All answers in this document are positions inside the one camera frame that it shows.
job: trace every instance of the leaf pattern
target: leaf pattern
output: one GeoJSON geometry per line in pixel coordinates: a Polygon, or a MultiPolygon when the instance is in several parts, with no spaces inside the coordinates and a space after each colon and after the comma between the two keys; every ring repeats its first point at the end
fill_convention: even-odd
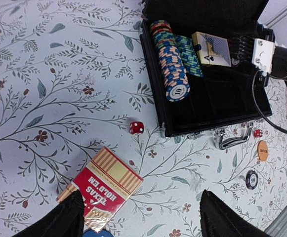
{"type": "MultiPolygon", "coordinates": [[[[162,136],[142,54],[142,7],[0,0],[0,237],[52,209],[51,200],[103,146],[144,178],[106,225],[115,237],[201,236],[195,213],[204,189],[262,230],[287,205],[287,136],[262,119],[254,126],[269,146],[266,162],[253,137],[220,151],[210,131],[162,136]],[[133,120],[144,123],[143,134],[129,134],[133,120]],[[246,187],[250,170],[259,178],[254,190],[246,187]]],[[[270,79],[265,91],[274,123],[287,128],[284,82],[270,79]]],[[[246,124],[225,129],[232,138],[246,124]]]]}

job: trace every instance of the texas hold'em card box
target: texas hold'em card box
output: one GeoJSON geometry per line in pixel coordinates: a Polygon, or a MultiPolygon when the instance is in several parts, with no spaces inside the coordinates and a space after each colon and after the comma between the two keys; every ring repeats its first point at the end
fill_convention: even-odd
{"type": "Polygon", "coordinates": [[[102,148],[57,198],[62,202],[79,189],[84,200],[84,222],[100,232],[142,183],[131,170],[107,147],[102,148]]]}

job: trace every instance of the floral pattern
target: floral pattern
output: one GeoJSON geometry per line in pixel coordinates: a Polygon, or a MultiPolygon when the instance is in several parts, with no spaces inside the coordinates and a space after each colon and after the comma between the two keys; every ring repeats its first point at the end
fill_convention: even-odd
{"type": "MultiPolygon", "coordinates": [[[[226,151],[213,146],[213,131],[160,136],[139,2],[0,0],[0,237],[48,213],[103,146],[144,178],[106,226],[116,237],[201,236],[204,189],[262,230],[287,205],[287,136],[262,120],[262,138],[226,151]],[[129,133],[133,118],[143,134],[129,133]],[[255,190],[245,185],[250,169],[255,190]]],[[[287,128],[285,85],[271,80],[266,92],[271,119],[287,128]]],[[[244,123],[232,125],[226,137],[244,132],[244,123]]]]}

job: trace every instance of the black poker chip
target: black poker chip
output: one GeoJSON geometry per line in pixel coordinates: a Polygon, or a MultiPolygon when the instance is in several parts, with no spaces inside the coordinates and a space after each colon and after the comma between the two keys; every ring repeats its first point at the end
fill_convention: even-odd
{"type": "Polygon", "coordinates": [[[250,170],[246,174],[246,187],[248,189],[255,189],[258,183],[258,176],[254,170],[250,170]]]}

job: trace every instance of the stack of poker chips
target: stack of poker chips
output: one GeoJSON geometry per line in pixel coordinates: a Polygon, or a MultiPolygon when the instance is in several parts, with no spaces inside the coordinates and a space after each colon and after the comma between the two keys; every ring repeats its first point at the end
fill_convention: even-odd
{"type": "Polygon", "coordinates": [[[194,50],[192,39],[186,36],[175,35],[175,41],[187,73],[203,77],[204,75],[201,69],[201,64],[194,50]]]}
{"type": "Polygon", "coordinates": [[[172,29],[168,22],[159,20],[151,24],[150,30],[159,55],[166,98],[171,102],[181,101],[188,95],[190,86],[172,29]]]}

